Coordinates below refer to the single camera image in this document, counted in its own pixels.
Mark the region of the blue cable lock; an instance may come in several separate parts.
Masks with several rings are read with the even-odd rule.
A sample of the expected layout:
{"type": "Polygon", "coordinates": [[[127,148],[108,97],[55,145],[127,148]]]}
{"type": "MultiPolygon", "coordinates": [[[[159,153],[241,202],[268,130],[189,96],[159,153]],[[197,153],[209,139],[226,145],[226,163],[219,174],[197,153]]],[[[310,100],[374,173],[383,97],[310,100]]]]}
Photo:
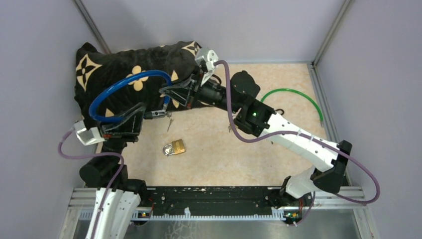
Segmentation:
{"type": "Polygon", "coordinates": [[[110,87],[106,88],[103,92],[101,92],[91,103],[90,107],[89,107],[89,116],[94,119],[95,121],[98,122],[106,122],[106,123],[113,123],[113,117],[105,117],[105,116],[100,116],[97,114],[97,109],[98,107],[101,105],[101,103],[108,98],[110,95],[112,95],[113,93],[115,93],[116,91],[118,91],[119,89],[125,87],[126,85],[128,85],[131,82],[134,82],[136,80],[139,80],[141,78],[145,78],[145,77],[163,77],[166,80],[166,84],[167,86],[171,86],[173,85],[172,80],[171,80],[171,76],[161,70],[148,70],[148,71],[144,71],[141,73],[137,73],[134,74],[132,76],[126,77],[125,79],[122,79],[116,83],[114,83],[113,85],[111,85],[110,87]]]}

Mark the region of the large brass padlock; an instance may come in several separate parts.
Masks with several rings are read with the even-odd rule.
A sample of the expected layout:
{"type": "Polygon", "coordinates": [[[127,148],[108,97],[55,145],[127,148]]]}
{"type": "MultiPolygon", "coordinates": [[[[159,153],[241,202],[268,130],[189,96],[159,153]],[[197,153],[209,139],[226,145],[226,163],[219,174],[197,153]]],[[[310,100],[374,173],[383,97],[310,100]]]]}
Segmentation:
{"type": "Polygon", "coordinates": [[[186,148],[184,145],[184,142],[182,139],[178,139],[175,141],[172,141],[171,143],[165,145],[162,149],[162,152],[165,156],[172,156],[172,155],[178,155],[181,153],[186,152],[186,148]]]}

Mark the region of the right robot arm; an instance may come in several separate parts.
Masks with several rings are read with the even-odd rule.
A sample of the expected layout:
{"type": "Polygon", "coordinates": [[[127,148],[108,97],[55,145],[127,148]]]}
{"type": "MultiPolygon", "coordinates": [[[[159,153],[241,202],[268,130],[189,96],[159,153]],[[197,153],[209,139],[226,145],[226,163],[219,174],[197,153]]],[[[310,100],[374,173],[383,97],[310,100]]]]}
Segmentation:
{"type": "Polygon", "coordinates": [[[259,91],[260,87],[246,71],[229,76],[222,86],[207,80],[204,72],[197,70],[187,79],[161,88],[160,93],[188,108],[204,103],[224,110],[231,130],[241,141],[254,143],[268,139],[310,162],[310,169],[284,180],[280,192],[284,204],[293,205],[312,191],[339,194],[351,144],[327,141],[291,123],[258,100],[259,91]]]}

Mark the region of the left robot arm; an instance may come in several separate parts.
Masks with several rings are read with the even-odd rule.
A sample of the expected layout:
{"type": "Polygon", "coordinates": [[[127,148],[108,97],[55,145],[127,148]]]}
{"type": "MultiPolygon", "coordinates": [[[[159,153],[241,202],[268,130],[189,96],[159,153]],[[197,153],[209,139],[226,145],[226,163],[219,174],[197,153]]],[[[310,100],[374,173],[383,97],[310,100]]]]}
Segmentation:
{"type": "Polygon", "coordinates": [[[138,103],[111,121],[96,122],[90,128],[84,121],[75,124],[76,136],[83,145],[102,143],[100,153],[91,156],[79,172],[85,185],[96,190],[88,239],[123,238],[133,211],[149,200],[146,182],[129,179],[122,158],[127,144],[138,141],[145,109],[143,103],[138,103]]]}

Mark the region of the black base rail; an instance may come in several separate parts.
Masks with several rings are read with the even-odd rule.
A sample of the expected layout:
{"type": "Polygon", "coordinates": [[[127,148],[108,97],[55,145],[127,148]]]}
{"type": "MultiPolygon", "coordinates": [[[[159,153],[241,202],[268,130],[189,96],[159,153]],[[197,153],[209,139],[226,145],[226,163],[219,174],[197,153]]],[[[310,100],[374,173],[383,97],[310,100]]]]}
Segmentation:
{"type": "Polygon", "coordinates": [[[132,221],[285,221],[300,219],[308,208],[355,210],[365,208],[334,194],[317,191],[283,203],[280,187],[149,187],[131,216],[132,221]]]}

